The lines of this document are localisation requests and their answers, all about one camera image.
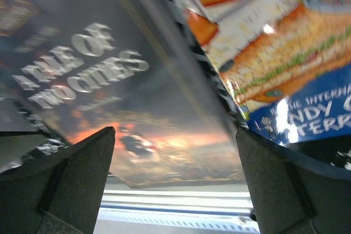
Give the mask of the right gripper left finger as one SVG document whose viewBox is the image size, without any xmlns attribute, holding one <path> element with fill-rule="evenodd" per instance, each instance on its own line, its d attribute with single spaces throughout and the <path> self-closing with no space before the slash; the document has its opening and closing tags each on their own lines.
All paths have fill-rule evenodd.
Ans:
<svg viewBox="0 0 351 234">
<path fill-rule="evenodd" d="M 1 175 L 1 233 L 93 233 L 115 145 L 106 127 Z"/>
</svg>

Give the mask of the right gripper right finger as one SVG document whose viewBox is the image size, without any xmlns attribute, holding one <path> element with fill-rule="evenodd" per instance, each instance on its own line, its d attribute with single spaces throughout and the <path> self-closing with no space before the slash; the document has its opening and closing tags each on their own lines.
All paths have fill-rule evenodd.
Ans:
<svg viewBox="0 0 351 234">
<path fill-rule="evenodd" d="M 284 147 L 240 128 L 236 142 L 261 233 L 350 233 L 350 136 Z"/>
</svg>

